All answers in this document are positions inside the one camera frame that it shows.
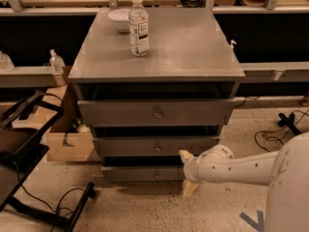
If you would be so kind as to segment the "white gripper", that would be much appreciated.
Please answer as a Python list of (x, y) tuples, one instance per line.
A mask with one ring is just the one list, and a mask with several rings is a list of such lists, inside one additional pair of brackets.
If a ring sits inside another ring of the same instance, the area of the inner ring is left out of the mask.
[(200, 182), (225, 182), (230, 163), (234, 158), (232, 150), (224, 145), (216, 145), (200, 154), (193, 156), (186, 150), (179, 150), (183, 163), (183, 197), (190, 197)]

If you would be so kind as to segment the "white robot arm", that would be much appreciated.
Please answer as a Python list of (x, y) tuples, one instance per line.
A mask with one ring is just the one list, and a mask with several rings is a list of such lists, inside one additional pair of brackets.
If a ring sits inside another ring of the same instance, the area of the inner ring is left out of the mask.
[(245, 158), (218, 144), (195, 157), (180, 150), (183, 196), (202, 182), (267, 186), (264, 232), (309, 232), (309, 132), (278, 151)]

